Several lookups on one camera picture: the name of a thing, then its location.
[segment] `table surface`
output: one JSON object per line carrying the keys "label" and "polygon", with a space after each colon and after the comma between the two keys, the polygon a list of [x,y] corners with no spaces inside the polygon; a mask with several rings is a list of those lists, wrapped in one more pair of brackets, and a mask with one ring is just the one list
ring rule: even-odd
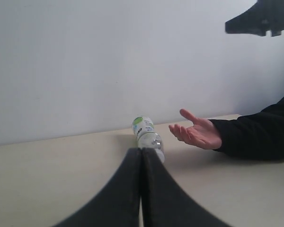
{"label": "table surface", "polygon": [[[234,227],[284,227],[284,162],[231,159],[179,142],[168,124],[155,128],[165,167],[209,212]],[[47,227],[66,218],[101,190],[130,147],[130,129],[0,146],[0,227]]]}

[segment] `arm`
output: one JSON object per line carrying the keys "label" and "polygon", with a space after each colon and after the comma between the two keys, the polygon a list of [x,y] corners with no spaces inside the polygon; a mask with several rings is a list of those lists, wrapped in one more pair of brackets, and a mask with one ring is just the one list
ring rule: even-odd
{"label": "arm", "polygon": [[253,115],[211,122],[222,139],[217,151],[252,159],[284,159],[284,98]]}

